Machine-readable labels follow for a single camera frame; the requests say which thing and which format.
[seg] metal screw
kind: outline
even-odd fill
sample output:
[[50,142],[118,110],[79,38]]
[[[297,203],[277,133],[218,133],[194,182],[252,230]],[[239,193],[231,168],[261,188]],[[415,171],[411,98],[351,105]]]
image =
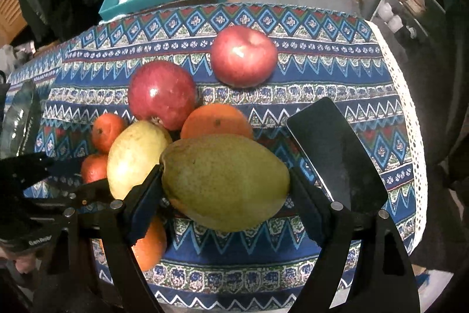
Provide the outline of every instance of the metal screw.
[[387,219],[389,217],[389,213],[386,210],[379,210],[378,216],[381,219]]
[[341,202],[332,202],[331,207],[333,210],[342,211],[342,209],[344,208],[344,205]]
[[124,202],[122,202],[120,199],[115,199],[111,202],[109,205],[113,210],[118,210],[123,206]]
[[63,212],[63,215],[66,217],[66,218],[70,218],[73,214],[75,213],[75,209],[73,207],[68,207],[65,209],[65,211]]

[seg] red apple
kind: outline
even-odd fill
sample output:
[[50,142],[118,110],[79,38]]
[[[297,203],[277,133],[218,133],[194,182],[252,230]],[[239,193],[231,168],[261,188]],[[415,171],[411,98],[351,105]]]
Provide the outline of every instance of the red apple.
[[266,81],[277,65],[278,52],[262,32],[244,26],[222,30],[212,45],[210,62],[221,82],[250,88]]
[[128,86],[128,106],[137,119],[158,119],[179,130],[196,107],[191,75],[168,61],[153,61],[135,71]]

